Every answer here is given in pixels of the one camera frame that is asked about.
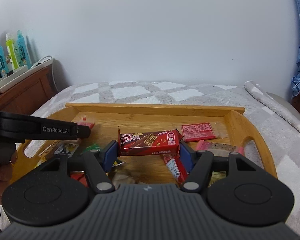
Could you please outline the beige plastic tray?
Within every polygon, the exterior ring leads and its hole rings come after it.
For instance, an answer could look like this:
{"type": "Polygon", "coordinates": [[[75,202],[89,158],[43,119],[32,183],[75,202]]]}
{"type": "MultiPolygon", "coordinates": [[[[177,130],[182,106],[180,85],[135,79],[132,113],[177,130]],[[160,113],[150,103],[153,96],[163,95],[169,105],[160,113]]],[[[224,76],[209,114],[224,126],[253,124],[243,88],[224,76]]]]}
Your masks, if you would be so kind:
{"type": "Polygon", "coordinates": [[[4,93],[16,84],[20,83],[30,75],[38,72],[39,70],[51,65],[53,58],[46,56],[36,62],[30,69],[27,66],[18,68],[12,75],[0,79],[0,93],[4,93]]]}

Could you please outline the red chocolate stick box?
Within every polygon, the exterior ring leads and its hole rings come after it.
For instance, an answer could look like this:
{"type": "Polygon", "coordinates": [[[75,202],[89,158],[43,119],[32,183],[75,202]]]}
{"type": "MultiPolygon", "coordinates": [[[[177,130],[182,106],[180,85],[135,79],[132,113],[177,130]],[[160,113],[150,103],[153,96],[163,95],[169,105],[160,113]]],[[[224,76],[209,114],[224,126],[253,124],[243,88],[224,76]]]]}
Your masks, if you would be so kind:
{"type": "Polygon", "coordinates": [[[146,156],[179,153],[183,135],[177,130],[121,133],[118,127],[120,156],[146,156]]]}

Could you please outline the teal spray bottle left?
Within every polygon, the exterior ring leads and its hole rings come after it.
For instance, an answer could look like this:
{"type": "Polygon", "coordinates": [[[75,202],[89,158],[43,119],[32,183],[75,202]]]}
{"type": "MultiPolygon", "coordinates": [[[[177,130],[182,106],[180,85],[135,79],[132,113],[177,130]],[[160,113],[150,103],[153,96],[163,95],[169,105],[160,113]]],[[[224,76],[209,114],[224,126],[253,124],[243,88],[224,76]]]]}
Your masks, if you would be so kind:
{"type": "Polygon", "coordinates": [[[2,76],[7,76],[7,73],[9,72],[7,63],[6,63],[6,58],[4,54],[3,47],[0,44],[0,71],[2,76]]]}

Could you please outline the brown nut bar packet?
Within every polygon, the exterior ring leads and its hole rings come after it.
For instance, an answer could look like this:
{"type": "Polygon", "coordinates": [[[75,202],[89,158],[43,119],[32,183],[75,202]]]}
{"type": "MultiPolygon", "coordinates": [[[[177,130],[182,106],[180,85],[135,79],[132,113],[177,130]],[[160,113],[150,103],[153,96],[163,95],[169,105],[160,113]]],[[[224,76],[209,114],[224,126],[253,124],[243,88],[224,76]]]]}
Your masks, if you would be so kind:
{"type": "Polygon", "coordinates": [[[54,157],[55,155],[67,155],[71,158],[81,143],[81,139],[68,141],[55,141],[39,154],[37,166],[54,157]]]}

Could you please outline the red shrimp snack packet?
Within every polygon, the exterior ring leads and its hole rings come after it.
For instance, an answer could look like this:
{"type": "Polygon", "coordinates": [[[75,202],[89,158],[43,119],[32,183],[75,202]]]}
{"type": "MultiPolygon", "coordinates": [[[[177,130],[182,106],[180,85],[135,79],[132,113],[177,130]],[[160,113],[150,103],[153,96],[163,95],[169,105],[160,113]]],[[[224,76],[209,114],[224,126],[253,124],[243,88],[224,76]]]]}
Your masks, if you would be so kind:
{"type": "Polygon", "coordinates": [[[83,171],[71,172],[70,173],[70,178],[72,178],[72,179],[74,179],[76,181],[79,181],[85,187],[89,187],[88,183],[87,183],[87,179],[85,177],[85,173],[83,171]]]}

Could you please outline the grey white checked blanket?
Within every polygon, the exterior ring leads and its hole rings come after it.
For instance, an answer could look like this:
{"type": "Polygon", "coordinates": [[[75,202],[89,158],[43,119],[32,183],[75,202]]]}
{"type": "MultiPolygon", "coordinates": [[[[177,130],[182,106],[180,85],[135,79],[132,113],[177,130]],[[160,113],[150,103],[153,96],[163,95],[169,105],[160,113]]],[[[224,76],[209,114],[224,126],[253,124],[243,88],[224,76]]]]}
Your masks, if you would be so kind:
{"type": "Polygon", "coordinates": [[[47,117],[67,102],[239,106],[261,132],[274,158],[279,178],[293,191],[295,205],[287,225],[300,234],[300,132],[254,96],[262,89],[243,86],[183,85],[172,82],[109,82],[70,86],[34,112],[47,117]]]}

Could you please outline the bamboo serving tray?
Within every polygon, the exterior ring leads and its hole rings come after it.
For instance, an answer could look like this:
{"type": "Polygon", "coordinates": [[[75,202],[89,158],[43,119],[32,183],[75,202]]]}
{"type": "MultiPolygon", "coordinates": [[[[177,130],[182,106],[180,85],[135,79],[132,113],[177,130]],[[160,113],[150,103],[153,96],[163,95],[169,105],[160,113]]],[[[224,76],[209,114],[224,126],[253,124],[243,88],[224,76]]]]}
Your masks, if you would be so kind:
{"type": "MultiPolygon", "coordinates": [[[[277,172],[271,152],[257,128],[243,116],[244,107],[222,106],[188,106],[188,105],[136,105],[109,103],[66,103],[65,108],[47,118],[62,121],[81,121],[85,116],[87,122],[95,126],[88,139],[83,140],[81,148],[97,143],[104,147],[118,138],[120,132],[151,132],[177,128],[181,125],[216,122],[223,132],[216,141],[234,146],[244,147],[253,140],[260,155],[264,169],[277,178],[277,172]]],[[[46,141],[34,152],[32,158],[25,156],[24,151],[30,144],[26,140],[18,147],[18,159],[13,165],[15,182],[30,172],[38,163],[40,153],[54,143],[46,141]]],[[[132,172],[136,179],[143,183],[174,183],[175,179],[159,156],[143,156],[141,159],[123,157],[127,171],[132,172]]]]}

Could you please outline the red white cracker packet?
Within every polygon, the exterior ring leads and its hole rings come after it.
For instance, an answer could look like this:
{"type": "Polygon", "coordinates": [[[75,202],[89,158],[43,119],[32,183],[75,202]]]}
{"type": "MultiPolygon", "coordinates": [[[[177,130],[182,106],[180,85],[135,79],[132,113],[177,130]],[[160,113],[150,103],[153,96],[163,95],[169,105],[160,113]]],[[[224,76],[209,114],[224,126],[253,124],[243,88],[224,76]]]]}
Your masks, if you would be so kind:
{"type": "Polygon", "coordinates": [[[181,131],[185,142],[212,140],[223,138],[225,136],[225,133],[222,131],[221,125],[218,122],[181,125],[181,131]]]}

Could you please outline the long red snack stick packet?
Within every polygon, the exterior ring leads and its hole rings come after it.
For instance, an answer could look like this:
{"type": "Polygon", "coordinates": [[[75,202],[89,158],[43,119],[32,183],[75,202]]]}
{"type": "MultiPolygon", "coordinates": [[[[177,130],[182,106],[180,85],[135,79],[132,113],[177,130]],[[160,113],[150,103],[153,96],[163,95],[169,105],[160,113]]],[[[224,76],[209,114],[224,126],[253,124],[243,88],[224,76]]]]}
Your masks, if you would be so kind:
{"type": "Polygon", "coordinates": [[[183,166],[180,158],[177,154],[162,154],[162,160],[164,161],[165,165],[168,167],[169,171],[171,172],[172,176],[175,178],[177,183],[181,185],[185,182],[188,177],[188,173],[183,166]]]}

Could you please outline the green pea snack bag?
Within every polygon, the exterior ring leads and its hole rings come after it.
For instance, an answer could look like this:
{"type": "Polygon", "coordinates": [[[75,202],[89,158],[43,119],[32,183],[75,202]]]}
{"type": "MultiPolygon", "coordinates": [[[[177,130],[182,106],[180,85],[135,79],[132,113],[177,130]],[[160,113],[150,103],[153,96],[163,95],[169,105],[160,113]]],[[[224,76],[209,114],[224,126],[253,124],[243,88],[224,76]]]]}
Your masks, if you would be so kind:
{"type": "Polygon", "coordinates": [[[88,146],[87,148],[85,148],[83,151],[82,151],[82,154],[83,153],[92,153],[92,154],[96,154],[96,153],[99,153],[101,151],[101,148],[100,146],[98,146],[98,144],[92,144],[90,146],[88,146]]]}

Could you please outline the brown wooden cabinet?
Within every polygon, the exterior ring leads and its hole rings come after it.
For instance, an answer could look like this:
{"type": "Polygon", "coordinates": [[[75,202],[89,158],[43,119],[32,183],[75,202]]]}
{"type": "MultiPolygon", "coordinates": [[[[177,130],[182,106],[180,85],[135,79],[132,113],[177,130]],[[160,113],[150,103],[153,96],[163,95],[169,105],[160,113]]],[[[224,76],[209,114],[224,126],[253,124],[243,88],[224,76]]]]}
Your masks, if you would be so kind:
{"type": "Polygon", "coordinates": [[[49,65],[0,94],[0,111],[31,115],[56,94],[49,65]]]}

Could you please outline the teal spray bottle right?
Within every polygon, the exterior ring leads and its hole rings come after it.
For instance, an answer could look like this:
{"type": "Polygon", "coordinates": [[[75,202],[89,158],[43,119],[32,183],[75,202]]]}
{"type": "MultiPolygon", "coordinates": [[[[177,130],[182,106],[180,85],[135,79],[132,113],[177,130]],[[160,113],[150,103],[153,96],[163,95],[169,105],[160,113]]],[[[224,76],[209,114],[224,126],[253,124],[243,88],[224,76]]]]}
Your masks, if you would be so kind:
{"type": "Polygon", "coordinates": [[[23,37],[21,30],[17,31],[17,45],[23,66],[27,65],[27,68],[30,69],[32,67],[32,63],[27,50],[25,38],[23,37]]]}

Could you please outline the green spray bottle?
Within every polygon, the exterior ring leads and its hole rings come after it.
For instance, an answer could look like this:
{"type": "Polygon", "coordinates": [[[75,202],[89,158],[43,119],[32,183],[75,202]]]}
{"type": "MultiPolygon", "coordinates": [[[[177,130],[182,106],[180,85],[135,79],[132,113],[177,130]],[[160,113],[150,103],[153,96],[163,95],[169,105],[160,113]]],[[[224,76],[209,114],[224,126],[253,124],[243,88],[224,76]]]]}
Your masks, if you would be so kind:
{"type": "Polygon", "coordinates": [[[12,60],[12,66],[13,69],[19,68],[19,62],[18,62],[18,48],[15,46],[14,38],[11,33],[6,33],[6,46],[8,54],[12,60]]]}

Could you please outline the teal spray bottle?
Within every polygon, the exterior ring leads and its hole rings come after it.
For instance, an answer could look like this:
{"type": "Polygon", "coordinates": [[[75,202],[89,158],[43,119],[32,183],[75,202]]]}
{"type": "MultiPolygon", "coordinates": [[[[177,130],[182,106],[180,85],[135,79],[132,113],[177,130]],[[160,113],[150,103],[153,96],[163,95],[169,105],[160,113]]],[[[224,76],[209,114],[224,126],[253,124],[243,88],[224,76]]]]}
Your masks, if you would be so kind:
{"type": "Polygon", "coordinates": [[[25,38],[23,37],[21,30],[17,31],[17,45],[23,66],[27,65],[27,68],[30,69],[32,67],[32,63],[27,50],[25,38]]]}
{"type": "Polygon", "coordinates": [[[7,76],[7,73],[9,72],[7,63],[6,63],[6,58],[4,54],[3,47],[0,44],[0,71],[2,76],[7,76]]]}

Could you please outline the pink clear snack packet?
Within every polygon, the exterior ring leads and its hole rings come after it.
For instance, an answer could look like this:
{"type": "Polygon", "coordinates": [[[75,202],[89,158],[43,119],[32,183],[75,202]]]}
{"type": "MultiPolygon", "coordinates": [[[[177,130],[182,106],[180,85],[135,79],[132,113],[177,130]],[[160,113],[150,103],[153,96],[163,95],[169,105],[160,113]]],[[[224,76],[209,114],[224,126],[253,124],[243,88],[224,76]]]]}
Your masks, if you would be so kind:
{"type": "Polygon", "coordinates": [[[237,152],[244,155],[244,148],[241,146],[233,146],[228,144],[209,142],[200,140],[196,145],[196,151],[210,151],[216,156],[226,157],[230,152],[237,152]]]}

